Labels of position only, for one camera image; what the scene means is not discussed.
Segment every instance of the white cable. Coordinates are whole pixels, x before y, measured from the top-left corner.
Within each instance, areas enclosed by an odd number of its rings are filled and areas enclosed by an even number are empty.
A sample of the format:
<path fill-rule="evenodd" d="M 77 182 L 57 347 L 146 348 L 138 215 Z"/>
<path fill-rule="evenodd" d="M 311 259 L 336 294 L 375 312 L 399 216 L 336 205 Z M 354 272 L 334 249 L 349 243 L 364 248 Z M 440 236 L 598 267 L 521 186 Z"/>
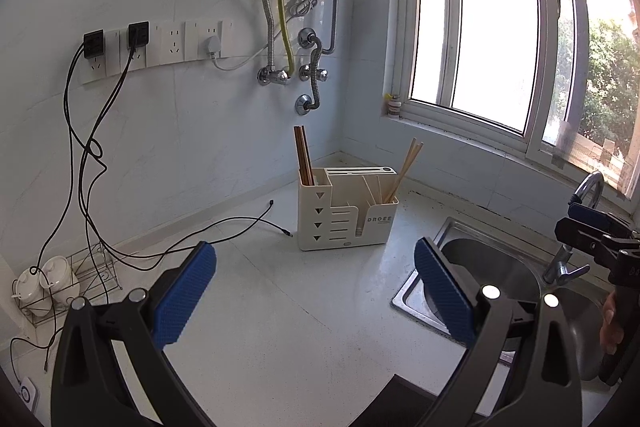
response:
<path fill-rule="evenodd" d="M 291 19 L 295 19 L 295 18 L 298 18 L 298 17 L 304 17 L 305 15 L 307 15 L 313 8 L 315 8 L 318 5 L 319 1 L 320 0 L 302 0 L 299 3 L 293 5 L 289 9 L 290 17 L 287 19 L 287 24 L 289 24 L 289 21 Z M 276 35 L 274 36 L 274 39 L 277 39 L 280 36 L 281 33 L 282 33 L 282 30 L 279 30 L 276 33 Z M 246 58 L 245 60 L 243 60 L 239 64 L 236 64 L 235 66 L 231 66 L 229 68 L 225 68 L 224 66 L 220 66 L 220 64 L 218 64 L 218 59 L 215 58 L 215 57 L 212 58 L 211 60 L 213 62 L 213 65 L 216 68 L 218 68 L 220 71 L 236 71 L 236 70 L 239 70 L 240 68 L 242 68 L 243 66 L 247 65 L 252 60 L 254 60 L 254 58 L 257 57 L 258 55 L 260 55 L 267 48 L 267 46 L 268 46 L 268 44 L 265 44 L 258 51 L 256 51 L 251 57 Z"/>
<path fill-rule="evenodd" d="M 287 19 L 287 24 L 289 24 L 289 21 L 291 19 L 293 19 L 292 16 Z M 282 33 L 282 30 L 278 30 L 278 32 L 274 36 L 274 39 L 277 39 L 280 36 L 281 33 Z M 249 62 L 251 62 L 252 60 L 254 60 L 254 58 L 257 57 L 258 55 L 260 55 L 267 48 L 267 45 L 268 44 L 265 44 L 258 51 L 256 51 L 253 55 L 251 55 L 251 57 L 246 58 L 245 60 L 243 60 L 239 64 L 236 64 L 235 66 L 231 66 L 230 68 L 225 68 L 223 66 L 220 66 L 220 64 L 218 64 L 218 59 L 215 58 L 215 57 L 212 58 L 211 60 L 213 61 L 213 65 L 215 67 L 217 67 L 220 71 L 236 71 L 236 70 L 239 70 L 240 68 L 242 68 L 242 66 L 244 66 L 244 65 L 248 64 Z"/>

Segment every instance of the black cable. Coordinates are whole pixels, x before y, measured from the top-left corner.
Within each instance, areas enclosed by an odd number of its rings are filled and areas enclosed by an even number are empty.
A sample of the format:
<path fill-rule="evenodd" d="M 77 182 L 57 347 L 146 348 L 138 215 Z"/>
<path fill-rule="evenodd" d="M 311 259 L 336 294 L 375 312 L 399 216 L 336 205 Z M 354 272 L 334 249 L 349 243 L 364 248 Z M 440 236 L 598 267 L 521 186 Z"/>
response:
<path fill-rule="evenodd" d="M 69 72 L 66 76 L 66 86 L 65 86 L 65 96 L 64 96 L 65 99 L 66 97 L 68 97 L 68 90 L 69 90 L 69 83 L 71 82 L 71 76 L 74 72 L 74 69 L 76 68 L 76 64 L 78 63 L 78 58 L 80 57 L 83 49 L 84 49 L 84 43 L 80 44 L 80 47 L 76 51 L 74 58 L 71 60 L 71 65 L 69 66 Z M 53 229 L 53 232 L 51 232 L 49 237 L 47 237 L 47 240 L 42 245 L 42 248 L 40 248 L 38 262 L 36 263 L 36 266 L 35 266 L 36 268 L 40 267 L 40 262 L 42 261 L 42 256 L 44 254 L 44 251 L 47 248 L 47 245 L 53 239 L 53 237 L 58 233 L 60 226 L 62 226 L 62 222 L 65 220 L 66 213 L 69 210 L 69 206 L 71 205 L 71 199 L 74 193 L 74 153 L 73 153 L 73 147 L 72 147 L 73 142 L 71 141 L 71 132 L 72 132 L 71 127 L 69 127 L 69 149 L 70 149 L 70 163 L 71 163 L 71 182 L 69 184 L 69 196 L 66 200 L 65 210 L 62 212 L 62 215 L 60 216 L 60 219 L 58 220 L 56 227 Z M 31 275 L 36 275 L 37 270 L 34 270 L 33 266 L 30 267 L 29 271 Z"/>
<path fill-rule="evenodd" d="M 55 338 L 56 335 L 58 333 L 60 333 L 60 331 L 62 331 L 64 329 L 64 326 L 60 326 L 54 333 L 53 335 L 51 335 L 51 339 L 49 341 L 49 344 L 47 344 L 46 346 L 38 346 L 37 344 L 32 343 L 31 341 L 28 341 L 27 339 L 24 339 L 22 337 L 14 337 L 11 339 L 11 341 L 9 342 L 9 357 L 11 358 L 11 368 L 14 371 L 14 377 L 15 380 L 18 381 L 18 385 L 20 385 L 20 378 L 18 378 L 18 374 L 15 372 L 15 365 L 14 365 L 14 356 L 13 356 L 13 349 L 14 349 L 14 342 L 16 341 L 23 341 L 27 344 L 30 344 L 30 346 L 36 347 L 38 349 L 46 349 L 47 350 L 47 355 L 45 358 L 45 362 L 44 362 L 44 370 L 45 372 L 48 369 L 49 366 L 49 349 L 51 348 L 51 346 L 53 346 L 54 342 L 55 342 Z"/>
<path fill-rule="evenodd" d="M 231 221 L 231 220 L 235 220 L 235 219 L 251 219 L 252 221 L 258 221 L 258 222 L 266 223 L 267 225 L 271 225 L 275 229 L 280 230 L 282 233 L 288 235 L 289 237 L 293 237 L 293 234 L 291 232 L 289 232 L 289 230 L 283 229 L 283 227 L 280 227 L 279 225 L 276 225 L 275 223 L 272 223 L 271 221 L 267 221 L 266 219 L 262 219 L 261 217 L 246 217 L 246 216 L 225 217 L 225 219 L 220 219 L 219 221 L 216 221 L 215 223 L 211 223 L 210 225 L 207 225 L 206 227 L 203 227 L 202 229 L 196 230 L 195 232 L 191 232 L 189 235 L 185 235 L 179 241 L 176 241 L 174 244 L 172 244 L 169 247 L 168 250 L 166 250 L 166 251 L 164 251 L 162 253 L 155 253 L 155 254 L 152 254 L 152 255 L 128 254 L 126 257 L 133 257 L 135 259 L 152 259 L 154 257 L 158 257 L 159 255 L 166 255 L 166 254 L 169 254 L 169 253 L 176 253 L 176 252 L 181 252 L 181 251 L 185 251 L 185 250 L 191 250 L 191 249 L 195 248 L 197 245 L 193 245 L 191 247 L 185 247 L 185 248 L 178 248 L 177 250 L 172 250 L 172 249 L 176 245 L 179 245 L 182 241 L 187 240 L 188 238 L 192 237 L 193 235 L 196 235 L 197 233 L 205 232 L 205 231 L 209 230 L 211 227 L 215 227 L 216 225 L 220 225 L 221 223 L 224 223 L 225 221 Z M 246 232 L 249 228 L 251 228 L 251 227 L 248 227 L 247 229 L 244 229 L 241 233 Z M 230 239 L 231 239 L 231 237 L 225 237 L 224 239 L 220 239 L 220 240 L 217 240 L 217 241 L 212 241 L 209 244 L 210 245 L 215 245 L 216 243 L 221 243 L 222 241 L 229 241 Z"/>
<path fill-rule="evenodd" d="M 114 256 L 116 258 L 116 260 L 118 260 L 120 263 L 123 263 L 125 266 L 129 266 L 135 270 L 139 270 L 139 271 L 151 271 L 153 270 L 155 267 L 157 267 L 161 262 L 162 259 L 164 259 L 164 256 L 170 253 L 176 253 L 179 251 L 185 251 L 185 250 L 192 250 L 193 248 L 195 248 L 196 245 L 193 245 L 192 247 L 185 247 L 185 248 L 180 248 L 177 250 L 172 250 L 173 247 L 175 247 L 176 245 L 179 245 L 182 241 L 190 238 L 193 235 L 196 235 L 197 233 L 200 232 L 204 232 L 205 230 L 210 229 L 211 227 L 215 226 L 215 225 L 219 225 L 220 223 L 224 223 L 225 221 L 230 221 L 231 219 L 253 219 L 254 222 L 252 222 L 252 224 L 250 224 L 248 227 L 246 227 L 244 230 L 241 230 L 240 232 L 231 235 L 229 237 L 223 237 L 222 239 L 217 239 L 215 241 L 208 241 L 208 243 L 210 245 L 216 245 L 218 243 L 223 243 L 224 241 L 229 241 L 231 239 L 234 239 L 236 237 L 238 237 L 239 235 L 242 235 L 243 233 L 247 232 L 248 230 L 252 229 L 258 222 L 263 221 L 263 217 L 267 214 L 267 212 L 269 212 L 271 210 L 271 207 L 273 207 L 273 200 L 269 201 L 269 206 L 268 208 L 260 214 L 259 217 L 225 217 L 225 219 L 221 219 L 220 221 L 217 221 L 215 223 L 211 223 L 210 225 L 207 225 L 206 227 L 200 229 L 200 230 L 196 230 L 196 232 L 191 232 L 188 235 L 184 236 L 183 238 L 179 239 L 178 241 L 176 241 L 174 244 L 172 244 L 169 248 L 167 248 L 164 252 L 162 253 L 155 253 L 152 255 L 127 255 L 127 257 L 134 257 L 136 259 L 152 259 L 154 257 L 159 257 L 159 259 L 150 267 L 147 268 L 141 268 L 138 266 L 133 266 L 132 264 L 126 263 L 126 261 L 123 261 L 122 259 L 118 258 L 117 256 Z M 265 221 L 266 223 L 268 223 L 269 225 L 273 225 L 274 227 L 276 227 L 279 230 L 282 230 L 285 234 L 291 236 L 292 233 L 289 232 L 289 230 L 283 229 L 282 227 L 279 227 L 278 225 L 274 225 L 273 223 L 269 222 L 269 221 Z"/>
<path fill-rule="evenodd" d="M 97 182 L 98 179 L 100 179 L 100 177 L 103 174 L 105 174 L 105 172 L 107 172 L 107 169 L 108 169 L 107 165 L 104 162 L 102 162 L 101 159 L 100 159 L 100 157 L 102 155 L 102 147 L 99 146 L 99 143 L 97 142 L 97 140 L 95 140 L 94 136 L 95 136 L 95 133 L 98 131 L 98 128 L 100 127 L 100 124 L 102 123 L 102 121 L 106 117 L 107 113 L 109 112 L 109 110 L 113 106 L 113 103 L 116 101 L 116 99 L 117 99 L 117 97 L 118 97 L 118 95 L 120 93 L 120 90 L 122 89 L 122 86 L 124 85 L 124 80 L 127 77 L 127 73 L 129 72 L 129 66 L 131 64 L 131 61 L 133 60 L 133 55 L 134 55 L 135 51 L 136 51 L 135 46 L 132 46 L 131 49 L 130 49 L 130 52 L 129 52 L 129 59 L 127 60 L 127 65 L 125 66 L 124 71 L 122 71 L 122 74 L 120 75 L 120 78 L 116 83 L 116 86 L 111 91 L 111 94 L 109 95 L 109 98 L 107 99 L 107 101 L 104 103 L 104 106 L 100 110 L 100 113 L 98 115 L 98 118 L 95 121 L 94 127 L 91 130 L 89 138 L 87 139 L 86 144 L 82 148 L 82 156 L 80 158 L 80 167 L 79 167 L 79 170 L 78 170 L 78 204 L 79 204 L 79 207 L 80 207 L 80 211 L 81 211 L 82 215 L 84 216 L 84 234 L 85 234 L 85 238 L 86 238 L 87 248 L 89 250 L 89 255 L 91 256 L 91 261 L 92 261 L 92 264 L 94 265 L 95 272 L 98 275 L 98 277 L 100 278 L 100 283 L 102 284 L 102 288 L 104 289 L 104 295 L 105 295 L 105 299 L 106 299 L 107 304 L 109 303 L 109 291 L 107 290 L 107 286 L 104 283 L 104 280 L 102 279 L 102 277 L 100 277 L 100 273 L 98 272 L 98 266 L 97 266 L 97 264 L 95 262 L 94 252 L 92 250 L 92 245 L 91 245 L 91 240 L 89 239 L 89 226 L 91 226 L 92 230 L 97 235 L 98 240 L 100 240 L 100 242 L 102 243 L 102 238 L 100 237 L 100 235 L 98 233 L 98 230 L 97 230 L 97 227 L 95 226 L 95 223 L 94 223 L 93 219 L 91 218 L 91 215 L 89 214 L 89 202 L 90 202 L 90 198 L 91 198 L 91 191 L 94 188 L 95 182 Z M 97 154 L 93 153 L 93 151 L 91 150 L 91 144 L 93 142 L 98 143 L 98 154 L 100 154 L 100 157 L 96 157 Z M 87 162 L 88 157 L 90 155 L 96 160 L 96 162 L 98 164 L 100 164 L 102 166 L 102 170 L 100 172 L 98 172 L 98 174 L 96 174 L 94 179 L 91 181 L 91 184 L 89 185 L 89 189 L 87 191 L 86 200 L 85 200 L 84 199 L 84 168 L 86 167 L 86 162 Z"/>

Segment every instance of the human hand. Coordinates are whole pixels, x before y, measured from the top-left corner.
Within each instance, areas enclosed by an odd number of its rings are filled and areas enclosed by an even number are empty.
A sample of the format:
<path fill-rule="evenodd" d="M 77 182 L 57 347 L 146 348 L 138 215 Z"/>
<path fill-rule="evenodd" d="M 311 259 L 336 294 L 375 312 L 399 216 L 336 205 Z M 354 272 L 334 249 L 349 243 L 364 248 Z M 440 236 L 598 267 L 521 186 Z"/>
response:
<path fill-rule="evenodd" d="M 604 320 L 600 328 L 600 345 L 602 348 L 613 355 L 618 349 L 618 344 L 622 342 L 625 331 L 616 322 L 616 293 L 612 292 L 602 306 L 602 316 Z"/>

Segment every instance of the chopstick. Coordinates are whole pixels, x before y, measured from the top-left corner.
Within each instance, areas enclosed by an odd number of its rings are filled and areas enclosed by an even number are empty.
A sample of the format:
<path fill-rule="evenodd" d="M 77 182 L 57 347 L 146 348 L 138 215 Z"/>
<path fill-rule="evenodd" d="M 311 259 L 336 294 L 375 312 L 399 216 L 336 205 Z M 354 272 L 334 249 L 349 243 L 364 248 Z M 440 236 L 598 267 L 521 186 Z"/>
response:
<path fill-rule="evenodd" d="M 293 127 L 293 135 L 296 140 L 298 152 L 298 165 L 300 166 L 300 181 L 303 185 L 314 185 L 314 177 L 311 172 L 311 160 L 309 159 L 308 146 L 306 144 L 305 128 L 298 125 Z"/>
<path fill-rule="evenodd" d="M 416 157 L 418 156 L 418 153 L 420 152 L 420 150 L 422 149 L 422 146 L 424 145 L 423 142 L 420 142 L 418 145 L 416 145 L 416 142 L 417 140 L 415 138 L 411 141 L 411 146 L 409 147 L 409 150 L 407 151 L 407 154 L 404 158 L 404 163 L 402 164 L 402 169 L 400 169 L 400 174 L 398 174 L 398 178 L 396 179 L 394 184 L 391 186 L 391 189 L 386 194 L 386 197 L 384 200 L 385 203 L 391 203 L 394 200 L 394 197 L 396 196 L 396 192 L 398 191 L 398 187 L 400 186 L 400 182 L 406 175 L 407 171 L 411 168 L 411 165 L 414 163 Z"/>
<path fill-rule="evenodd" d="M 364 181 L 365 187 L 367 187 L 367 192 L 369 193 L 369 196 L 371 196 L 371 199 L 373 200 L 373 204 L 378 204 L 378 202 L 376 201 L 376 198 L 373 197 L 373 192 L 371 192 L 371 188 L 367 183 L 367 179 L 364 176 L 361 176 L 361 178 L 362 178 L 362 181 Z"/>
<path fill-rule="evenodd" d="M 380 196 L 380 204 L 384 203 L 383 199 L 382 199 L 382 186 L 380 185 L 380 176 L 376 176 L 376 179 L 378 180 L 378 195 Z"/>
<path fill-rule="evenodd" d="M 311 170 L 311 156 L 309 156 L 309 145 L 306 143 L 306 132 L 305 132 L 304 125 L 302 126 L 302 141 L 305 146 L 305 164 L 306 164 L 307 176 L 309 179 L 309 185 L 315 185 L 316 183 L 314 182 L 314 174 L 313 174 L 313 171 Z"/>
<path fill-rule="evenodd" d="M 302 150 L 302 137 L 298 126 L 293 128 L 293 136 L 296 140 L 296 152 L 298 153 L 298 165 L 300 166 L 300 181 L 303 185 L 308 185 L 309 181 L 306 177 L 305 156 Z"/>

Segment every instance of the wall outlet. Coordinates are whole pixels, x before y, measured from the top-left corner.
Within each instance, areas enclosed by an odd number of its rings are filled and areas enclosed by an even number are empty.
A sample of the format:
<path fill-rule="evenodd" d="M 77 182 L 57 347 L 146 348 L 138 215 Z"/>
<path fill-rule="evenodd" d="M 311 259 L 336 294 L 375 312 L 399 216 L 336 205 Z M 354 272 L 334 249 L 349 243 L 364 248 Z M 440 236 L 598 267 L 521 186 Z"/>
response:
<path fill-rule="evenodd" d="M 79 60 L 82 60 L 85 65 L 80 76 L 81 84 L 88 84 L 95 80 L 107 78 L 107 67 L 104 55 L 89 59 L 80 57 Z"/>
<path fill-rule="evenodd" d="M 124 71 L 129 60 L 130 50 L 127 49 L 128 31 L 128 28 L 120 30 L 120 71 Z M 141 70 L 142 68 L 146 68 L 146 46 L 142 46 L 135 51 L 129 65 L 129 71 Z"/>
<path fill-rule="evenodd" d="M 222 19 L 218 23 L 218 31 L 220 37 L 220 58 L 232 57 L 232 48 L 234 45 L 234 24 L 231 19 Z"/>
<path fill-rule="evenodd" d="M 118 30 L 110 30 L 104 33 L 104 55 L 107 76 L 122 73 L 120 69 L 120 32 Z"/>
<path fill-rule="evenodd" d="M 162 25 L 149 24 L 149 44 L 146 45 L 146 66 L 153 68 L 160 65 L 160 47 L 162 45 Z"/>
<path fill-rule="evenodd" d="M 184 22 L 162 25 L 160 35 L 160 64 L 184 61 Z"/>
<path fill-rule="evenodd" d="M 217 35 L 222 44 L 222 32 L 225 22 L 215 19 L 197 19 L 184 23 L 184 61 L 206 60 L 211 58 L 207 41 Z"/>

